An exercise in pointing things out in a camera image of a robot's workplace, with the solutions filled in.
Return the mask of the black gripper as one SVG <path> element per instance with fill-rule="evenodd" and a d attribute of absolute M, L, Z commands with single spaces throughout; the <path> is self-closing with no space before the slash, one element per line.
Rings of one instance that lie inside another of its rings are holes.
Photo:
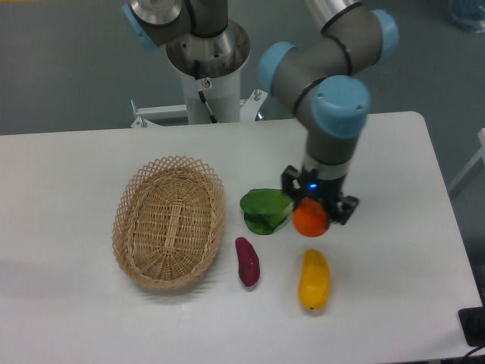
<path fill-rule="evenodd" d="M 327 212 L 331 224 L 345 225 L 359 204 L 359 198 L 344 196 L 342 189 L 346 175 L 336 179 L 325 180 L 317 176 L 315 170 L 297 170 L 288 165 L 281 174 L 282 192 L 293 203 L 293 211 L 304 198 L 320 203 Z"/>

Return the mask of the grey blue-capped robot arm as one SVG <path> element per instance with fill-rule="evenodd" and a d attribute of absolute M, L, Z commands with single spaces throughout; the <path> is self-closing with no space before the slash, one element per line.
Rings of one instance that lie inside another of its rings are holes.
<path fill-rule="evenodd" d="M 358 199 L 343 183 L 371 97 L 355 75 L 389 56 L 399 43 L 394 18 L 360 1 L 309 1 L 321 41 L 301 50 L 268 48 L 258 79 L 307 130 L 301 168 L 282 173 L 284 193 L 300 206 L 315 201 L 329 223 L 345 224 Z M 240 72 L 250 53 L 247 32 L 228 16 L 226 1 L 128 1 L 122 13 L 145 49 L 165 47 L 179 73 L 191 124 L 237 122 Z"/>

